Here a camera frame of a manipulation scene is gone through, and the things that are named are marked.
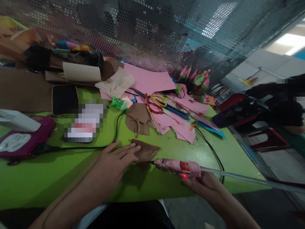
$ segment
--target scissors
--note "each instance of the scissors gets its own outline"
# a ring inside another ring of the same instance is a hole
[[[139,90],[135,89],[134,87],[131,87],[130,89],[134,90],[136,93],[138,93],[140,96],[142,96],[143,98],[145,98],[146,101],[146,105],[148,106],[148,108],[155,114],[161,114],[163,113],[163,107],[167,106],[166,101],[164,100],[164,98],[160,95],[150,95],[148,96],[147,93],[144,94],[142,92],[140,92]],[[158,100],[155,99],[155,97],[159,98],[162,100],[162,102],[159,102]],[[158,109],[160,109],[159,111],[155,111],[153,110],[149,104],[153,104],[154,106],[156,106]]]

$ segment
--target pink glue gun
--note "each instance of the pink glue gun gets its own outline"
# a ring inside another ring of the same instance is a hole
[[[197,162],[159,158],[150,163],[164,172],[182,174],[188,177],[201,177],[200,166]]]

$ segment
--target red scissors handle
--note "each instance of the red scissors handle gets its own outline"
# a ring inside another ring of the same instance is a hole
[[[146,101],[146,105],[148,106],[148,108],[149,108],[153,113],[155,113],[155,114],[161,114],[161,113],[163,113],[163,108],[162,108],[161,106],[159,106],[158,104],[156,104],[156,103],[153,103],[153,105],[156,106],[157,108],[159,108],[161,111],[155,111],[155,110],[153,110],[153,109],[150,107],[147,93],[145,94],[145,101]]]

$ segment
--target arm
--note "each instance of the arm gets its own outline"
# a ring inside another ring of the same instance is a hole
[[[201,172],[200,180],[183,178],[182,182],[204,198],[223,218],[228,228],[260,228],[247,210],[212,173]]]
[[[128,166],[137,161],[134,153],[140,149],[130,144],[112,152],[119,143],[105,148],[84,173],[46,208],[30,229],[71,228],[111,196]]]

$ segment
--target pencil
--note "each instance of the pencil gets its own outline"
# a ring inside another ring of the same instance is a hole
[[[157,129],[157,131],[158,131],[159,135],[161,135],[161,132],[160,132],[159,126],[158,126],[158,124],[156,123],[156,120],[155,120],[155,118],[153,117],[153,114],[151,113],[151,111],[150,111],[150,109],[148,108],[148,106],[146,106],[146,108],[147,108],[148,113],[150,114],[150,116],[151,116],[151,118],[152,118],[153,123],[154,123],[154,124],[155,124],[155,126],[156,126],[156,129]]]

